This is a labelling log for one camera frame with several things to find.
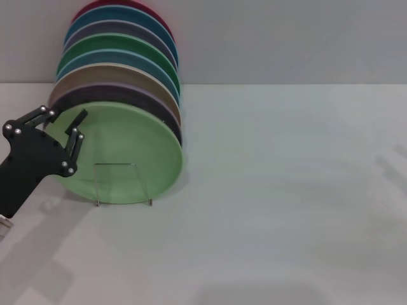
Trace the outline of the beige plate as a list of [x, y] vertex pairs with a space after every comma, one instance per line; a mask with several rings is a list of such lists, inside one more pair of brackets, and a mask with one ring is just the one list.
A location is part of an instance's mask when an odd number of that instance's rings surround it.
[[55, 83], [48, 98], [48, 105], [53, 105], [57, 98], [67, 90], [90, 83], [113, 83], [136, 86], [146, 90], [164, 102], [173, 112], [177, 122], [181, 122], [181, 114], [176, 98], [164, 83], [141, 69], [124, 64], [89, 64], [68, 72]]

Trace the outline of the teal blue plate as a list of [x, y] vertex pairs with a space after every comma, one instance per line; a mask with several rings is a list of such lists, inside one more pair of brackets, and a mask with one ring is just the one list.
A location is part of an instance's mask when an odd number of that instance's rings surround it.
[[175, 39], [171, 37], [167, 29], [159, 21], [157, 21], [155, 18], [148, 15], [147, 13], [128, 6], [107, 5], [92, 9], [84, 13], [72, 24], [70, 24], [67, 30], [67, 34], [64, 38], [64, 43], [76, 30], [92, 22], [101, 20], [122, 20], [126, 22], [132, 22], [153, 31], [169, 46], [179, 66], [179, 57]]

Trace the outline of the light blue plate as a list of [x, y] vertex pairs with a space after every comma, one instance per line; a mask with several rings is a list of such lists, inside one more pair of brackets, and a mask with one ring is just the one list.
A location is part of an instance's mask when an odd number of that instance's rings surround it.
[[68, 63], [64, 64], [58, 71], [55, 79], [55, 84], [63, 76], [69, 72], [89, 64], [101, 64], [101, 63], [114, 63], [123, 64], [140, 69], [159, 80], [175, 98], [179, 105], [179, 81], [174, 81], [168, 72], [161, 68], [158, 64], [148, 59], [143, 55], [131, 51], [105, 49], [89, 51], [77, 57], [74, 57]]

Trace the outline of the grey plate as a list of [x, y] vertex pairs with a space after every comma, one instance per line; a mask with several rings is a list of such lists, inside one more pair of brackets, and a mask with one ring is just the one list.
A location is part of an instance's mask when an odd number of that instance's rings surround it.
[[129, 35], [151, 44], [161, 51], [174, 66], [174, 69], [178, 71], [179, 67], [178, 63], [176, 62], [176, 58], [162, 38], [160, 38], [153, 31], [139, 24], [122, 20], [101, 20], [81, 27], [80, 29], [76, 30], [64, 43], [63, 51], [66, 51], [74, 43], [87, 36], [107, 33]]

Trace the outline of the maroon red plate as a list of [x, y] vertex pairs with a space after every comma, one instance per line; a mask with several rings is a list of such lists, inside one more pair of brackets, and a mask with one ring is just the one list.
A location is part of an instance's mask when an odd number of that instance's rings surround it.
[[141, 10], [145, 13], [147, 13], [148, 15], [152, 16], [153, 18], [155, 18], [157, 21], [159, 21], [169, 32], [169, 34], [171, 35], [172, 38], [174, 38], [174, 35], [172, 34], [169, 26], [166, 24], [166, 22], [164, 21], [164, 19], [157, 14], [157, 12], [155, 12], [154, 10], [152, 10], [150, 7], [146, 6], [145, 4], [139, 3], [137, 1], [134, 0], [95, 0], [89, 4], [87, 4], [86, 6], [84, 6], [82, 9], [80, 9], [77, 14], [74, 16], [74, 18], [71, 20], [71, 24], [78, 19], [80, 16], [82, 16], [84, 13], [101, 7], [101, 6], [107, 6], [107, 5], [120, 5], [120, 6], [128, 6], [131, 8], [135, 8], [138, 10]]

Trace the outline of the lavender purple plate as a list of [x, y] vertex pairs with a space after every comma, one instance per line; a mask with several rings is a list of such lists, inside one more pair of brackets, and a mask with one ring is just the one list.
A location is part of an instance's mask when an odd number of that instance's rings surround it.
[[64, 112], [74, 106], [90, 102], [117, 102], [132, 105], [163, 121], [182, 144], [181, 124], [175, 112], [148, 91], [130, 85], [91, 83], [67, 90], [50, 103], [52, 110]]

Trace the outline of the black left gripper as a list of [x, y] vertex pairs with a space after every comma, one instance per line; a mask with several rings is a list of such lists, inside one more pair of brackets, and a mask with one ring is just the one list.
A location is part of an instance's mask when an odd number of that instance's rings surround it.
[[85, 138], [79, 125], [87, 115], [82, 110], [68, 126], [65, 147], [37, 128], [59, 117], [58, 111], [46, 106], [4, 124], [3, 136], [10, 144], [10, 153], [0, 164], [0, 215], [12, 218], [45, 177], [70, 177], [76, 173]]

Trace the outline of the light green plate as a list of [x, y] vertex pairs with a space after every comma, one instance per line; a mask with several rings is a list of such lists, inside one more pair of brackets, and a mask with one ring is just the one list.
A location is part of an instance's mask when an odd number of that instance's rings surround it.
[[85, 138], [76, 162], [78, 170], [58, 179], [66, 189], [95, 200], [94, 163], [135, 163], [151, 198], [174, 185], [184, 163], [181, 145], [163, 121], [140, 108], [117, 102], [77, 105], [45, 126], [45, 132], [66, 144], [65, 130], [82, 110], [88, 115], [79, 125]]

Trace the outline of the clear acrylic plate rack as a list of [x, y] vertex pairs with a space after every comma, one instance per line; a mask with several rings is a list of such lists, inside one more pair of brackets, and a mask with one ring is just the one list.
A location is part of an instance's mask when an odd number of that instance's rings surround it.
[[135, 163], [94, 163], [95, 206], [143, 203], [153, 205], [145, 180]]

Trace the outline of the dark green plate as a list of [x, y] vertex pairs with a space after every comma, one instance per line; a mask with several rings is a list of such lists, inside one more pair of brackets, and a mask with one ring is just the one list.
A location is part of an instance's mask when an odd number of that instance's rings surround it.
[[89, 51], [107, 49], [130, 51], [150, 59], [167, 73], [176, 86], [177, 91], [181, 91], [176, 68], [164, 53], [144, 40], [125, 34], [95, 34], [80, 39], [63, 52], [62, 58], [57, 67], [57, 74], [72, 59]]

